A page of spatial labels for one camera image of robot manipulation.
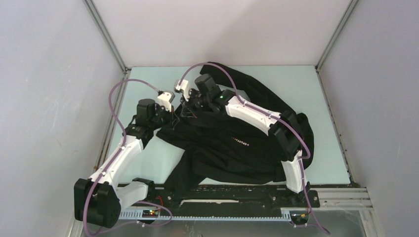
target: crumpled black fabric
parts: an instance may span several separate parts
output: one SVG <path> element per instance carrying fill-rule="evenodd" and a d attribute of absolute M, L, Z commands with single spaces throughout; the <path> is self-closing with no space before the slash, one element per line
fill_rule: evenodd
<path fill-rule="evenodd" d="M 237 89 L 244 90 L 250 101 L 271 111 L 283 113 L 295 111 L 275 93 L 255 78 L 239 71 L 223 67 L 233 78 Z M 201 74 L 210 74 L 215 83 L 231 87 L 227 76 L 212 66 L 203 66 Z M 182 107 L 175 113 L 180 117 Z M 229 116 L 214 112 L 197 112 L 197 118 L 180 118 L 172 130 L 164 126 L 157 136 L 185 150 L 181 160 L 164 183 L 172 192 L 187 191 L 205 178 L 220 182 L 241 184 L 265 184 L 285 181 L 281 157 L 273 152 L 265 133 L 256 127 Z M 313 131 L 305 114 L 296 114 L 311 151 L 311 158 L 303 161 L 307 168 L 314 154 Z"/>

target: black cloth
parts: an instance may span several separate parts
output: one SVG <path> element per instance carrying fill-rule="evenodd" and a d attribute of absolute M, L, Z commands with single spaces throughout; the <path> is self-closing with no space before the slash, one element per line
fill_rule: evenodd
<path fill-rule="evenodd" d="M 295 114 L 291 107 L 255 78 L 218 65 L 231 75 L 237 89 L 244 90 L 252 103 L 272 111 Z M 205 65 L 200 73 L 210 74 L 217 84 L 231 86 L 227 76 L 215 67 Z M 179 106 L 175 113 L 180 117 L 181 111 L 182 106 Z M 165 189 L 186 191 L 205 178 L 242 184 L 285 181 L 281 157 L 268 145 L 265 133 L 240 119 L 214 112 L 200 111 L 196 117 L 180 117 L 174 130 L 168 125 L 157 133 L 159 138 L 185 150 L 166 180 Z M 314 137 L 308 118 L 302 113 L 296 117 L 304 141 L 314 154 Z M 311 164 L 312 157 L 303 161 L 304 168 Z"/>

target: white wall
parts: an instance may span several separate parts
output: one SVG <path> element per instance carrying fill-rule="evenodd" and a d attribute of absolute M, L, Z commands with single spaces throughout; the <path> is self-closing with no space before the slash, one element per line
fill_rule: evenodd
<path fill-rule="evenodd" d="M 96 0 L 128 66 L 315 65 L 350 0 Z"/>
<path fill-rule="evenodd" d="M 321 71 L 388 237 L 418 236 L 419 1 L 360 1 Z"/>
<path fill-rule="evenodd" d="M 83 1 L 0 5 L 0 235 L 64 236 L 122 73 Z"/>

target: metal frame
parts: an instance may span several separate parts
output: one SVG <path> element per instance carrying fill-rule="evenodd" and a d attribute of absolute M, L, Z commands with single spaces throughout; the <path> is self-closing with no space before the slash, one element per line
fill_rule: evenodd
<path fill-rule="evenodd" d="M 118 49 L 113 42 L 108 30 L 106 29 L 106 26 L 100 17 L 99 12 L 97 11 L 96 6 L 94 5 L 93 0 L 83 0 L 86 4 L 86 7 L 88 8 L 89 12 L 91 13 L 95 23 L 97 24 L 101 34 L 104 37 L 104 40 L 106 41 L 107 45 L 109 46 L 110 50 L 112 51 L 115 59 L 117 60 L 122 72 L 123 72 L 123 79 L 129 78 L 130 70 L 125 65 L 121 55 L 118 52 Z M 351 180 L 351 185 L 348 186 L 350 188 L 316 188 L 313 187 L 312 189 L 316 190 L 319 194 L 319 200 L 321 206 L 319 208 L 314 208 L 314 210 L 321 210 L 321 211 L 353 211 L 357 210 L 360 213 L 361 220 L 363 223 L 364 231 L 366 234 L 366 237 L 380 237 L 383 236 L 377 217 L 375 215 L 370 197 L 368 195 L 368 191 L 365 188 L 352 188 L 353 184 L 353 176 L 350 171 L 350 164 L 347 161 L 347 157 L 345 154 L 345 148 L 341 140 L 341 135 L 338 132 L 338 128 L 335 123 L 335 119 L 333 116 L 332 108 L 330 106 L 330 102 L 327 97 L 327 92 L 325 91 L 324 85 L 321 80 L 320 70 L 323 67 L 328 55 L 330 54 L 331 50 L 333 49 L 336 41 L 338 40 L 340 34 L 342 33 L 346 23 L 348 22 L 350 16 L 352 15 L 356 5 L 358 4 L 359 0 L 351 0 L 349 3 L 344 15 L 342 16 L 338 26 L 336 27 L 329 43 L 327 44 L 325 50 L 323 51 L 322 56 L 320 57 L 317 65 L 316 65 L 316 71 L 318 74 L 319 83 L 325 98 L 325 102 L 328 106 L 329 114 L 331 116 L 331 120 L 334 125 L 335 133 L 339 141 L 339 146 L 341 149 L 341 152 L 343 154 L 343 158 L 345 160 L 345 165 L 347 167 L 347 172 Z M 121 108 L 122 100 L 124 97 L 124 93 L 126 90 L 126 84 L 123 84 L 117 91 L 116 99 L 114 102 L 114 108 L 119 113 L 119 110 Z M 114 133 L 115 128 L 115 120 L 110 116 L 108 120 L 108 125 L 106 128 L 106 132 L 103 138 L 103 149 L 101 150 L 101 153 L 99 154 L 97 164 L 99 165 L 102 160 L 106 158 L 106 155 L 109 150 L 110 141 L 112 140 L 112 136 Z M 132 209 L 135 209 L 135 207 L 131 207 L 127 210 L 127 212 L 132 211 Z M 282 208 L 284 212 L 289 211 L 304 211 L 305 208 Z M 184 217 L 182 220 L 189 220 L 189 217 Z M 83 231 L 83 223 L 80 221 L 76 221 L 74 218 L 74 215 L 72 216 L 72 220 L 70 222 L 68 231 L 67 231 L 67 237 L 80 237 Z"/>

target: light blue table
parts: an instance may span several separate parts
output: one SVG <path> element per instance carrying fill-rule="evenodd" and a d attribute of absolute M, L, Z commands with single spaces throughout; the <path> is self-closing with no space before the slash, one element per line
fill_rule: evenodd
<path fill-rule="evenodd" d="M 304 112 L 314 132 L 315 152 L 306 175 L 311 184 L 349 184 L 344 160 L 340 152 L 332 121 L 323 97 L 322 89 L 313 66 L 235 66 L 232 67 L 251 75 L 270 88 L 296 112 Z M 136 67 L 132 68 L 130 78 L 142 79 L 160 90 L 173 91 L 174 82 L 180 79 L 188 67 Z M 201 67 L 193 69 L 187 80 L 199 76 Z M 119 118 L 126 126 L 136 113 L 138 100 L 157 99 L 151 88 L 138 83 L 128 82 Z M 176 94 L 173 105 L 179 105 L 180 94 Z M 122 133 L 116 127 L 111 142 L 111 151 L 120 141 Z M 154 137 L 146 149 L 134 160 L 121 182 L 130 182 L 140 177 L 164 183 L 179 162 L 183 150 Z M 225 184 L 205 179 L 201 184 Z"/>

